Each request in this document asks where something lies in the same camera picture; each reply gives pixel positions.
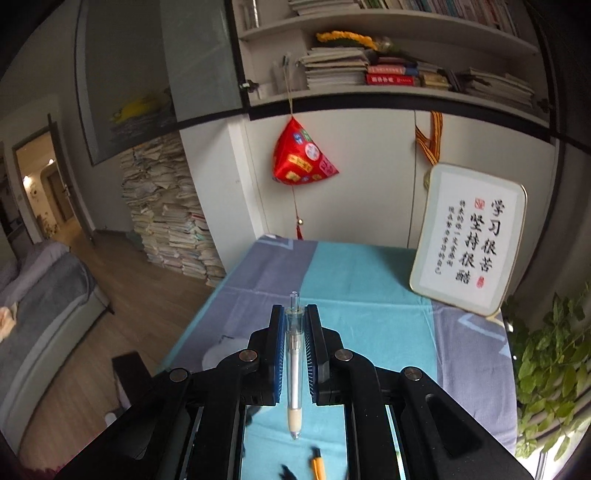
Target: metal pivot bolt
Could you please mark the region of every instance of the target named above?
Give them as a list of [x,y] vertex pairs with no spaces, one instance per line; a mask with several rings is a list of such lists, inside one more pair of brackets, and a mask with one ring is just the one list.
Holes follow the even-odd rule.
[[240,358],[240,360],[243,362],[254,362],[254,360],[256,360],[256,356],[257,355],[254,350],[243,350],[240,352],[240,355],[238,355],[238,358]]
[[170,372],[168,377],[172,382],[181,383],[184,382],[188,376],[189,372],[187,372],[184,368],[175,368]]
[[422,379],[423,372],[416,367],[408,367],[404,369],[404,376],[409,380],[417,381]]
[[346,348],[342,348],[335,352],[335,358],[342,362],[348,362],[353,358],[353,352],[351,350],[347,350]]

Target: stack of papers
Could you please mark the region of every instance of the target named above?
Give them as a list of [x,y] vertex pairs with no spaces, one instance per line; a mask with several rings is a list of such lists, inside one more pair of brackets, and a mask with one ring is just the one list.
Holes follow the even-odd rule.
[[534,113],[534,89],[513,75],[495,75],[470,68],[457,74],[465,83],[468,95],[503,103],[524,112]]
[[355,0],[287,0],[291,9],[298,15],[321,14],[334,10],[359,10]]
[[216,286],[226,275],[178,132],[123,152],[123,198],[148,260]]
[[362,48],[317,47],[300,59],[306,68],[308,88],[364,85],[369,61]]

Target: wooden floor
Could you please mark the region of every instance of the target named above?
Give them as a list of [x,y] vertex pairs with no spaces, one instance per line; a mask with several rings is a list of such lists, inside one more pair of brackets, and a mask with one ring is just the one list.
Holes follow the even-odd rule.
[[93,248],[74,220],[55,239],[89,266],[115,314],[95,323],[39,403],[19,453],[32,468],[66,463],[105,428],[105,414],[117,406],[112,357],[137,350],[155,372],[213,291],[148,263],[124,236],[97,234]]

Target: pillow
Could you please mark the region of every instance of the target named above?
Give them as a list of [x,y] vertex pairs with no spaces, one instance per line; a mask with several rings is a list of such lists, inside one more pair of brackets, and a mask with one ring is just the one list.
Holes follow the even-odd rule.
[[51,266],[69,251],[70,247],[54,240],[35,244],[22,263],[18,277],[0,292],[0,306],[8,307],[21,301]]
[[18,261],[13,258],[6,262],[0,270],[0,291],[8,287],[8,284],[18,277]]

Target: white shelf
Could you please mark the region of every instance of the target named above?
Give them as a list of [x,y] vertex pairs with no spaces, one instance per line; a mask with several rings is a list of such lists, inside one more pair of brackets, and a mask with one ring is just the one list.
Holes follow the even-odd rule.
[[[323,95],[339,95],[343,93],[392,93],[399,95],[422,95],[432,98],[441,98],[447,100],[454,100],[456,102],[469,103],[472,105],[478,105],[493,110],[509,113],[514,116],[521,117],[530,122],[541,125],[542,127],[548,128],[549,124],[545,120],[523,112],[516,108],[503,105],[502,103],[492,102],[490,100],[484,100],[482,98],[473,97],[464,93],[446,92],[445,90],[437,90],[423,87],[405,87],[405,86],[374,86],[374,85],[357,85],[357,86],[333,86],[326,88],[318,88],[313,90],[299,90],[292,92],[292,98],[305,98],[312,96],[323,96]],[[287,100],[287,94],[273,95],[263,100],[251,100],[251,106],[266,105],[273,102],[281,102]]]
[[480,23],[445,15],[409,10],[338,11],[302,15],[239,33],[244,41],[257,40],[287,30],[313,35],[331,30],[350,30],[363,35],[387,35],[393,40],[423,40],[456,45],[514,59],[538,53],[538,48],[514,35]]

